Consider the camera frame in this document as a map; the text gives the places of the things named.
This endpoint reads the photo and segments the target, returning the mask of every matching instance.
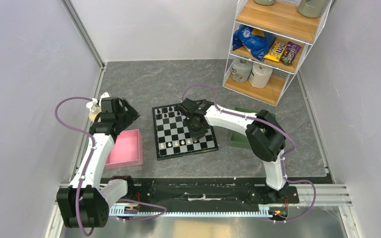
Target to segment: white metal shelf frame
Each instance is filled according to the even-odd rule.
[[[293,5],[298,5],[300,3],[301,0],[277,0],[277,1],[282,1],[282,2],[286,2],[286,3],[289,3],[289,4],[293,4]],[[236,15],[235,15],[235,19],[237,18],[237,16],[240,14],[240,12],[242,11],[242,9],[245,7],[246,3],[248,2],[248,0],[239,0],[238,3],[237,3],[237,8],[236,8]],[[253,63],[257,63],[257,64],[262,64],[262,65],[266,65],[266,66],[269,66],[269,67],[272,67],[273,68],[273,71],[272,71],[272,74],[273,75],[277,75],[277,76],[280,76],[282,78],[285,78],[285,83],[284,83],[284,87],[283,89],[281,90],[281,94],[280,94],[280,97],[278,99],[278,103],[279,101],[281,100],[281,97],[282,95],[285,93],[285,91],[288,89],[288,86],[291,84],[291,82],[293,81],[294,77],[296,76],[297,72],[299,71],[300,67],[302,66],[303,62],[305,61],[307,55],[309,54],[310,50],[312,49],[312,46],[313,44],[316,42],[316,40],[318,39],[318,36],[321,34],[324,26],[325,26],[325,23],[326,23],[326,19],[328,18],[328,14],[329,14],[329,10],[330,10],[330,7],[332,5],[332,0],[330,0],[328,2],[328,4],[326,5],[324,11],[323,11],[323,14],[322,16],[320,17],[320,20],[319,20],[319,25],[318,25],[318,28],[317,28],[317,31],[316,31],[316,34],[315,34],[315,38],[314,38],[314,41],[313,43],[309,43],[309,42],[304,42],[304,41],[301,41],[301,40],[298,40],[298,39],[295,39],[295,38],[292,38],[292,37],[289,37],[289,36],[286,36],[286,35],[282,35],[282,34],[277,34],[276,32],[272,32],[272,31],[269,31],[269,30],[266,30],[266,29],[262,29],[261,27],[258,27],[258,26],[253,26],[253,25],[249,25],[249,24],[245,24],[245,23],[241,23],[237,20],[234,21],[234,24],[233,24],[233,32],[232,32],[232,36],[231,36],[231,39],[230,39],[230,47],[229,47],[229,51],[228,51],[228,56],[227,56],[227,62],[230,60],[230,56],[233,56],[234,58],[241,58],[241,59],[245,59],[245,60],[249,60]],[[253,59],[250,59],[250,58],[247,58],[245,56],[241,56],[235,52],[232,52],[231,49],[232,49],[232,42],[233,42],[233,33],[236,31],[236,28],[237,28],[237,25],[240,25],[240,24],[243,24],[243,25],[246,25],[246,26],[250,26],[250,27],[253,27],[253,28],[256,28],[256,29],[259,29],[259,30],[262,30],[262,31],[266,31],[266,32],[270,32],[270,33],[273,33],[274,35],[276,36],[282,36],[282,37],[285,37],[287,39],[289,39],[289,41],[293,40],[293,41],[296,41],[296,42],[299,42],[299,43],[303,43],[305,44],[305,47],[303,48],[302,52],[301,52],[301,56],[300,56],[300,60],[299,60],[299,63],[296,67],[296,70],[294,72],[288,72],[286,70],[283,70],[283,69],[280,69],[278,67],[274,67],[274,66],[270,66],[266,63],[262,63],[262,62],[258,62],[258,61],[255,61]],[[224,79],[223,79],[223,87],[227,88],[225,86],[225,83],[227,81],[227,78],[229,77],[230,75],[230,72],[231,72],[231,65],[228,67],[228,64],[226,64],[226,68],[224,70]],[[237,93],[240,93],[240,94],[243,94],[245,96],[248,96],[244,93],[241,93],[241,92],[238,92],[236,90],[233,90],[233,89],[230,89],[230,88],[227,88],[229,90],[232,90],[234,92],[237,92]]]

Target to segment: white wall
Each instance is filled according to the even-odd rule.
[[[54,118],[92,96],[99,68],[60,0],[0,0],[0,238],[45,234],[81,135]],[[61,108],[83,127],[84,102]]]
[[[338,1],[302,77],[362,234],[381,237],[381,1]]]
[[[226,59],[238,0],[72,0],[104,61]]]

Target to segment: gray table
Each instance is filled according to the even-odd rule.
[[[229,146],[231,132],[219,127],[214,128],[218,151],[157,161],[151,108],[179,103],[187,86],[201,82],[219,90],[218,103],[224,107],[266,109],[276,114],[277,121],[297,144],[297,150],[286,159],[289,176],[325,176],[298,82],[295,80],[290,85],[277,107],[270,106],[223,88],[225,63],[223,59],[110,62],[100,94],[107,91],[113,96],[125,97],[141,114],[129,129],[141,131],[144,164],[105,170],[103,177],[264,177],[261,160],[251,150]],[[194,100],[213,100],[213,93],[204,87],[191,89],[187,96]],[[287,149],[291,147],[290,143],[286,144]]]

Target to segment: green tray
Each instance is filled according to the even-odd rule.
[[[259,111],[246,109],[246,108],[235,108],[234,110],[242,113],[258,113]],[[230,146],[239,147],[239,148],[245,148],[245,149],[252,149],[251,145],[249,144],[248,138],[245,135],[242,135],[238,132],[232,131],[231,137],[230,137]]]

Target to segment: blue snack bag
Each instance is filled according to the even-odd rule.
[[[274,43],[275,35],[254,29],[250,26],[241,25],[233,34],[233,50],[245,46],[249,53],[256,59],[263,61],[263,57],[268,53]]]

